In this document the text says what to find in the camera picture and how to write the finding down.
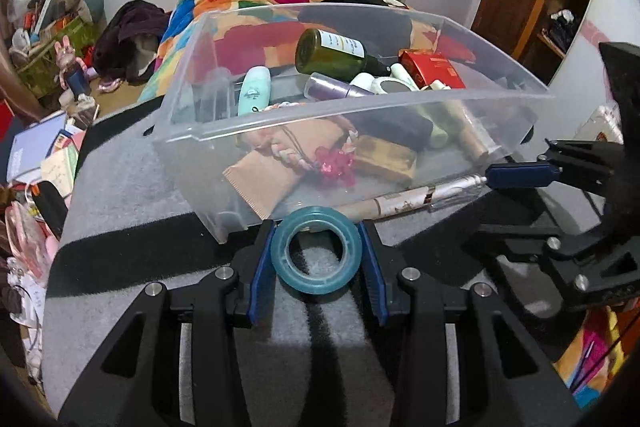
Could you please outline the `beige lip balm stick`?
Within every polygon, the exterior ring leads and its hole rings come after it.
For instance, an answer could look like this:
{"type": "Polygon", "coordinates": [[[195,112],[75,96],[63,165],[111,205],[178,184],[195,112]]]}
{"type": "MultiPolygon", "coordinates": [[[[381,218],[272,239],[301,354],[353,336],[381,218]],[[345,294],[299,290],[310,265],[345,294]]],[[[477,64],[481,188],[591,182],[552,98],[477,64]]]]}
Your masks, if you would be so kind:
{"type": "Polygon", "coordinates": [[[469,110],[463,101],[453,98],[433,103],[428,108],[432,121],[459,144],[461,150],[475,164],[483,164],[495,158],[500,152],[500,145],[469,110]]]}

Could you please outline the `beige patterned pen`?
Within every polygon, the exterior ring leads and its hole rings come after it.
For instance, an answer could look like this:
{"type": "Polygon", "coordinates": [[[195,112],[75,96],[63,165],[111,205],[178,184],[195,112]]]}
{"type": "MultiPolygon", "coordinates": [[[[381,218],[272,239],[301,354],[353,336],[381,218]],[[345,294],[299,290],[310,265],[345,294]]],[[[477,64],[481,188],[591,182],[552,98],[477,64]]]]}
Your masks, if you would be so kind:
{"type": "Polygon", "coordinates": [[[466,202],[486,185],[484,176],[464,176],[463,178],[412,188],[395,194],[387,194],[336,207],[354,222],[381,220],[420,209],[439,209],[450,204],[466,202]]]}

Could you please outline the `teal tape roll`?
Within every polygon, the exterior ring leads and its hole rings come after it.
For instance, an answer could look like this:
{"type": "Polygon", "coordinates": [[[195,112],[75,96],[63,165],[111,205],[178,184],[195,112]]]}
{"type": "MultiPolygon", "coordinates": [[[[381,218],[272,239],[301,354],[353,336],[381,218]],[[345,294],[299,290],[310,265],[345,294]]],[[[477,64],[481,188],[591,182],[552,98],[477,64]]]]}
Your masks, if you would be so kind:
{"type": "Polygon", "coordinates": [[[340,291],[355,276],[362,257],[356,225],[328,207],[292,212],[276,228],[270,247],[282,283],[302,294],[340,291]]]}

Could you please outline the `red paper packet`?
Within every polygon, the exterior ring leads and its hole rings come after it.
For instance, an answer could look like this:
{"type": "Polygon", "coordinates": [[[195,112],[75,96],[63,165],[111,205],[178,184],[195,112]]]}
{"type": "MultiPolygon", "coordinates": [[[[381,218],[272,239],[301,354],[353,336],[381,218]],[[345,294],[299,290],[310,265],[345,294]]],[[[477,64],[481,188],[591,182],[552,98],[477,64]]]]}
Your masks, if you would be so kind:
{"type": "Polygon", "coordinates": [[[439,80],[451,89],[464,89],[465,84],[454,66],[440,53],[402,51],[399,63],[419,88],[439,80]]]}

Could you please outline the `purple and black bottle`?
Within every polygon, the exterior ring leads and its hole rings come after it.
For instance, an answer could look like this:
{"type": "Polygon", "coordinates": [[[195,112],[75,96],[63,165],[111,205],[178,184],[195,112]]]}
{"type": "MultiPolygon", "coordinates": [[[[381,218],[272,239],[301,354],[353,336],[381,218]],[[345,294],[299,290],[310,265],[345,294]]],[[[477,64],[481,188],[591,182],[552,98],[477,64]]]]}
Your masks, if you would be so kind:
{"type": "Polygon", "coordinates": [[[430,145],[434,124],[411,106],[373,102],[374,93],[318,72],[313,72],[307,79],[304,95],[316,102],[354,100],[355,109],[347,112],[345,117],[363,134],[415,152],[421,152],[430,145]]]}

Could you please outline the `tan eraser block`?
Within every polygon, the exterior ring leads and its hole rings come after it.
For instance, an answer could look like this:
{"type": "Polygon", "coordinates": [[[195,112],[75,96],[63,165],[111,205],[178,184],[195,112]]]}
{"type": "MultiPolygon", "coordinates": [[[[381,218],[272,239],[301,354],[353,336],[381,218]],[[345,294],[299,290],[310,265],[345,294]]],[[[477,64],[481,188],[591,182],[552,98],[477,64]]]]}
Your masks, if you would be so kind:
{"type": "Polygon", "coordinates": [[[416,152],[375,136],[359,135],[352,165],[369,176],[408,185],[416,175],[416,152]]]}

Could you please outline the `peach cosmetic tube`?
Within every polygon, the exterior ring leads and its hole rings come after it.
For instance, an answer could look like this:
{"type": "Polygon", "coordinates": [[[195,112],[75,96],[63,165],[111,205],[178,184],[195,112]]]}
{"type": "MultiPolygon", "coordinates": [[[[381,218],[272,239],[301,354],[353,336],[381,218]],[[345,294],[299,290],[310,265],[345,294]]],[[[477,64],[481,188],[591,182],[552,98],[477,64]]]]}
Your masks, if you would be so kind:
{"type": "Polygon", "coordinates": [[[260,219],[266,219],[309,173],[316,174],[288,168],[252,147],[242,159],[224,170],[224,179],[260,219]]]}

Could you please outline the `white tape roll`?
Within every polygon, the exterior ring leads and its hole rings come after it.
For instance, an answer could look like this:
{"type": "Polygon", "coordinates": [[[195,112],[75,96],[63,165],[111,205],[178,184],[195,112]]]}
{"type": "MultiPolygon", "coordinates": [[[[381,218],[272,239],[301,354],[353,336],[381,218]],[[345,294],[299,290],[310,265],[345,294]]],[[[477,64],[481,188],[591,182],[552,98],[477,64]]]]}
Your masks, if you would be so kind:
{"type": "Polygon", "coordinates": [[[371,82],[370,91],[375,94],[395,94],[416,91],[418,88],[411,82],[395,77],[375,77],[371,82]]]}

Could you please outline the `braided rope keychain charm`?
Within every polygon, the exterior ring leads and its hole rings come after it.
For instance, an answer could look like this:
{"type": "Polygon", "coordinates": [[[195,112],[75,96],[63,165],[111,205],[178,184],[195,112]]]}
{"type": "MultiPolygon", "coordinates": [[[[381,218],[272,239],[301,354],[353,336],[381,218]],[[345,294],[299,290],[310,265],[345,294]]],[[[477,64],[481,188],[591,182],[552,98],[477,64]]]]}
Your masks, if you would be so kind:
{"type": "Polygon", "coordinates": [[[318,172],[314,152],[318,147],[341,148],[355,153],[357,128],[344,116],[310,118],[247,131],[242,140],[260,153],[272,156],[296,171],[318,172]]]}

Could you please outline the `pink hair clip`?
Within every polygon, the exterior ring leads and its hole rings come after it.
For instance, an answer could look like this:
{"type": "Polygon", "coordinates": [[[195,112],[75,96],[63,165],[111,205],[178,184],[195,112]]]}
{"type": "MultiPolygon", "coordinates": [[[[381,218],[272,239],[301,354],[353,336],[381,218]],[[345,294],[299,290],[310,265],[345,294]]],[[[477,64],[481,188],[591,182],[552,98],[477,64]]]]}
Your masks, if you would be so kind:
{"type": "Polygon", "coordinates": [[[314,152],[314,159],[325,184],[355,184],[354,153],[345,152],[341,148],[318,147],[314,152]]]}

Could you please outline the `dark green glass bottle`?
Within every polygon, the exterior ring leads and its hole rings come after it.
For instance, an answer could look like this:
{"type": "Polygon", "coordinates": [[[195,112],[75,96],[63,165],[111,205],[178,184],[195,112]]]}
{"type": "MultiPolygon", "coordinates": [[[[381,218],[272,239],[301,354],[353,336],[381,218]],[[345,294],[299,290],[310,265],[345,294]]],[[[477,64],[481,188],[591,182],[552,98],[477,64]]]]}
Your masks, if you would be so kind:
{"type": "Polygon", "coordinates": [[[374,77],[390,75],[390,68],[371,55],[359,40],[317,28],[307,28],[300,35],[295,67],[301,74],[318,72],[346,82],[362,72],[374,77]]]}

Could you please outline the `mint green highlighter pen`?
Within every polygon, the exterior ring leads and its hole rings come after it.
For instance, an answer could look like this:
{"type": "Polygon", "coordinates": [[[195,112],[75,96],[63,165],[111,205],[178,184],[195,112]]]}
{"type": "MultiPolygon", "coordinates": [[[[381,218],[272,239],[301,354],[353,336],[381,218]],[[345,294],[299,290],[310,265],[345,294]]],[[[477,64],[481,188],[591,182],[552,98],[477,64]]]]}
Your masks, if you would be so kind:
{"type": "Polygon", "coordinates": [[[239,100],[238,115],[261,112],[270,102],[271,75],[266,66],[254,66],[250,68],[242,81],[239,100]]]}

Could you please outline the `white suitcase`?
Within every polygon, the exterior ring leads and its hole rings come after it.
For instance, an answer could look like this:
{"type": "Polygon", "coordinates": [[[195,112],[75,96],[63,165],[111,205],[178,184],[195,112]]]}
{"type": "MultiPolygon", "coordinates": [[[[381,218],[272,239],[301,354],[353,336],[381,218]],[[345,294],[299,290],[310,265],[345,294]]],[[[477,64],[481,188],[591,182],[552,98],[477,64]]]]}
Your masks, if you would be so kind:
{"type": "Polygon", "coordinates": [[[574,139],[623,144],[620,112],[617,106],[600,105],[578,128],[574,139]]]}

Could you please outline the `white sliding wardrobe door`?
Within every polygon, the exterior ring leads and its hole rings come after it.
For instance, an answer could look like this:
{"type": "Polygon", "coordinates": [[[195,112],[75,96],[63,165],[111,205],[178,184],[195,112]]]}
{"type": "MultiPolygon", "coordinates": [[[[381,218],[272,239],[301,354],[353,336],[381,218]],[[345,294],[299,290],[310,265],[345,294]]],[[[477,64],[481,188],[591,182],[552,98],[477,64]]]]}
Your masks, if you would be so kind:
{"type": "Polygon", "coordinates": [[[550,90],[552,105],[544,123],[548,139],[570,139],[593,116],[605,114],[619,122],[599,46],[605,42],[639,43],[639,0],[590,0],[577,35],[550,90]]]}

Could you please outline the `grey black striped blanket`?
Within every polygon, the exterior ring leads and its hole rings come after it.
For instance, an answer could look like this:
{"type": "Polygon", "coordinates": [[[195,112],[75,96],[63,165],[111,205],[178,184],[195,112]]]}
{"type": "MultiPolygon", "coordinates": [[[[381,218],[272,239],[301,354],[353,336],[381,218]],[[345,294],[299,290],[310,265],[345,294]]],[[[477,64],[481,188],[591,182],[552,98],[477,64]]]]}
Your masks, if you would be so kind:
{"type": "Polygon", "coordinates": [[[54,259],[44,387],[63,426],[573,426],[574,397],[497,295],[426,265],[459,261],[465,227],[528,225],[534,194],[489,194],[397,243],[360,225],[362,259],[395,275],[374,316],[362,273],[324,296],[282,287],[265,222],[218,244],[193,213],[146,215],[160,193],[158,102],[91,127],[54,259]]]}

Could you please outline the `clear plastic storage bin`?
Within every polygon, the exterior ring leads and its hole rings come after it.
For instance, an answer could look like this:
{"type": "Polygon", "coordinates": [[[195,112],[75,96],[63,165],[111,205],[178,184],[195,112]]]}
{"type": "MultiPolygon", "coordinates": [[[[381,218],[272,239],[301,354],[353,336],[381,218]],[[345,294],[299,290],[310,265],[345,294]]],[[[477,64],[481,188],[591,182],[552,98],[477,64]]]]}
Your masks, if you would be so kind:
{"type": "Polygon", "coordinates": [[[201,15],[180,35],[152,142],[219,242],[307,206],[342,207],[480,173],[550,102],[526,68],[450,18],[365,4],[264,5],[201,15]],[[295,65],[308,29],[380,62],[446,58],[459,87],[320,101],[295,65]]]}

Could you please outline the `blue white booklet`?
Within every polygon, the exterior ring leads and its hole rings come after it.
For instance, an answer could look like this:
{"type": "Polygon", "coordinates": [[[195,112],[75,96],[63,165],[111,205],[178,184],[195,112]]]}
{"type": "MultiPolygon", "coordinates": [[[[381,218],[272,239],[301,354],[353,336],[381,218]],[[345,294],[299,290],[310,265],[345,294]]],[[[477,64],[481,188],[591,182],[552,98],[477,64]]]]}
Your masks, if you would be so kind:
{"type": "Polygon", "coordinates": [[[40,179],[41,163],[49,156],[52,144],[66,126],[67,115],[59,110],[14,136],[6,182],[31,184],[40,179]]]}

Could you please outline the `pink rabbit figurine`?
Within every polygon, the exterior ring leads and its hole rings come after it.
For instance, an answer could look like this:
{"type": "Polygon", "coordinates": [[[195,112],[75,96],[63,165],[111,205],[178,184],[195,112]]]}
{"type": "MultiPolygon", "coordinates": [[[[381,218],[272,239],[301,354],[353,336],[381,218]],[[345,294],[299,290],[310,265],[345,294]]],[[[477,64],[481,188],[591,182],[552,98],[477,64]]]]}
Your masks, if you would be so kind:
{"type": "Polygon", "coordinates": [[[70,43],[70,37],[64,36],[61,41],[55,41],[55,63],[58,66],[58,82],[64,91],[70,90],[74,99],[91,93],[87,77],[88,66],[84,60],[76,55],[75,48],[70,43]]]}

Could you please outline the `dark purple clothing heap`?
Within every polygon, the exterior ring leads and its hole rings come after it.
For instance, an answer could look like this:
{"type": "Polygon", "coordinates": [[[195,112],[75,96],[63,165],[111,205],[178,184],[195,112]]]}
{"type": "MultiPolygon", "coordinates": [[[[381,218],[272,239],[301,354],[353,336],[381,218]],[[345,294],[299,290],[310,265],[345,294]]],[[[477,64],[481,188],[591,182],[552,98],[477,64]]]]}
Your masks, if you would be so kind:
{"type": "Polygon", "coordinates": [[[103,79],[146,83],[168,27],[170,13],[143,1],[126,2],[115,13],[96,42],[92,64],[103,79]]]}

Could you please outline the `green basket of clutter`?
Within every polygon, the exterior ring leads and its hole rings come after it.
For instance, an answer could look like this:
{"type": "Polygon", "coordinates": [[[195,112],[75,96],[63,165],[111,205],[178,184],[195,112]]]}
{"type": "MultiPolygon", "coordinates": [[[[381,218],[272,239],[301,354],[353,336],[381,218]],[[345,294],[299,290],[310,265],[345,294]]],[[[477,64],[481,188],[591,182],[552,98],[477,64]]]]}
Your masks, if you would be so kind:
{"type": "Polygon", "coordinates": [[[84,0],[42,0],[29,28],[29,49],[15,51],[12,62],[24,86],[38,100],[58,89],[58,64],[54,44],[65,38],[80,58],[86,58],[104,27],[104,14],[89,20],[91,12],[84,0]]]}

